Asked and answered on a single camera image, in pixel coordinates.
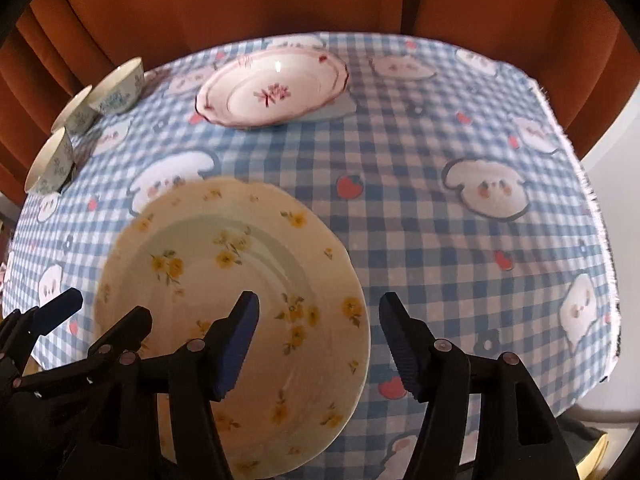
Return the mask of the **blue floral bowl middle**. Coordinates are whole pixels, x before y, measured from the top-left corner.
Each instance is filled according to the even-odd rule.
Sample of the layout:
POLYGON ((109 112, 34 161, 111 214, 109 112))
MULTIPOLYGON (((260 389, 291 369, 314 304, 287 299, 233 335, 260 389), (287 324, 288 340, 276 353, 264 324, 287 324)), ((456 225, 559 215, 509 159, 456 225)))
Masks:
POLYGON ((90 128, 98 114, 88 104, 92 90, 93 85, 89 84, 66 103, 58 117, 55 118, 50 129, 51 133, 56 133, 58 129, 64 128, 70 136, 78 136, 90 128))

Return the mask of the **yellow floral plate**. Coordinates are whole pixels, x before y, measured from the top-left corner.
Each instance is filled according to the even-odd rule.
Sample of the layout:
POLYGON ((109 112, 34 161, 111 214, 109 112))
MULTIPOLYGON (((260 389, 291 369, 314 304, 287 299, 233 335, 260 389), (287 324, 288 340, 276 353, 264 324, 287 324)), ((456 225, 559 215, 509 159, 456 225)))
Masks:
POLYGON ((104 333, 152 313, 146 358, 205 335, 249 290, 259 321, 234 388, 213 407, 238 479, 285 474, 324 451, 360 399, 366 300, 340 240, 276 186, 211 178, 145 205, 119 235, 93 301, 104 333))

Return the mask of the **blue checkered cartoon tablecloth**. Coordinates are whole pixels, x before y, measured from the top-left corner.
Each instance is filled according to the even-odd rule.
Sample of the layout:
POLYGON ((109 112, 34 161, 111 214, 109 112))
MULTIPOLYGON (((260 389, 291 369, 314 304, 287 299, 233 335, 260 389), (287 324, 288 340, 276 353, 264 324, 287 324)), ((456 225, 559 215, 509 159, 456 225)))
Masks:
POLYGON ((140 207, 173 183, 229 176, 312 210, 348 250, 370 309, 392 290, 465 352, 518 354, 554 414, 611 375, 620 315, 603 221, 526 73, 435 40, 318 32, 207 49, 146 78, 129 113, 75 140, 70 187, 22 209, 3 311, 38 304, 46 273, 85 297, 36 345, 40 365, 86 354, 105 259, 140 207), (296 44, 347 64, 344 105, 256 131, 198 117, 211 72, 296 44))

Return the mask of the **orange curtain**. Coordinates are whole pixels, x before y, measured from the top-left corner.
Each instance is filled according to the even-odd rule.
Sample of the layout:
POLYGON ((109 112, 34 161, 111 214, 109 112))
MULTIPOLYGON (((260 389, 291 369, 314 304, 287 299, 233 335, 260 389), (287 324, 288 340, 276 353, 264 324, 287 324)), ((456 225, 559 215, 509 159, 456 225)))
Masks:
POLYGON ((1 189, 26 174, 58 113, 123 62, 155 67, 292 32, 400 32, 533 76, 585 155, 639 82, 639 0, 1 0, 1 189))

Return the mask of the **blue floral bowl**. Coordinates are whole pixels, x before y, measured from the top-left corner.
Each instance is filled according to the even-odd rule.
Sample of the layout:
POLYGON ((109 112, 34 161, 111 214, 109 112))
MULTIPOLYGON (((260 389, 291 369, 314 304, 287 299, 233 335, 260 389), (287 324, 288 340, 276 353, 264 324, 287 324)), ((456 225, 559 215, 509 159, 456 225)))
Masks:
POLYGON ((119 115, 136 104, 144 85, 140 56, 119 65, 89 93, 89 107, 102 115, 119 115))
POLYGON ((65 127, 55 130, 29 168, 26 194, 47 195, 62 188, 74 164, 73 145, 65 127))
POLYGON ((55 118, 50 129, 51 133, 56 133, 58 129, 64 128, 70 136, 78 136, 90 128, 98 114, 88 104, 92 90, 93 85, 89 84, 66 103, 58 117, 55 118))

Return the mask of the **blue floral bowl near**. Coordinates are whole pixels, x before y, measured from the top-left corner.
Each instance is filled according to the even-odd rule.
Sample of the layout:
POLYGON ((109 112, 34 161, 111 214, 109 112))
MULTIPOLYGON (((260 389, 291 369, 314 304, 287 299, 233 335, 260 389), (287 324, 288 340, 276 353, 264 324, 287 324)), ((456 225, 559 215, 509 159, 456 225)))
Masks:
POLYGON ((47 195, 62 188, 74 164, 73 145, 65 127, 55 130, 29 168, 26 194, 47 195))

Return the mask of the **blue floral bowl far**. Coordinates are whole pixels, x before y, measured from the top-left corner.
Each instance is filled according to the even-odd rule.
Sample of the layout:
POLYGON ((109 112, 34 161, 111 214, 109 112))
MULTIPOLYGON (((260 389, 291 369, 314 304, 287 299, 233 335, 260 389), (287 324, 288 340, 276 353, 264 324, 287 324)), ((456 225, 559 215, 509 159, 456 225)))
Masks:
POLYGON ((144 85, 140 56, 119 65, 89 93, 89 107, 102 115, 119 115, 136 104, 144 85))

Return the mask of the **pink floral scalloped plate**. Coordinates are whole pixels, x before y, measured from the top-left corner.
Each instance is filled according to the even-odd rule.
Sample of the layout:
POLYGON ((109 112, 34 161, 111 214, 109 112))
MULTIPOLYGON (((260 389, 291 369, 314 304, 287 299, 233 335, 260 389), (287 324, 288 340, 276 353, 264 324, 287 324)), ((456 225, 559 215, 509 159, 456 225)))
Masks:
POLYGON ((346 63, 327 50, 261 50, 215 70, 196 94, 195 111, 227 128, 279 125, 339 98, 348 81, 346 63))

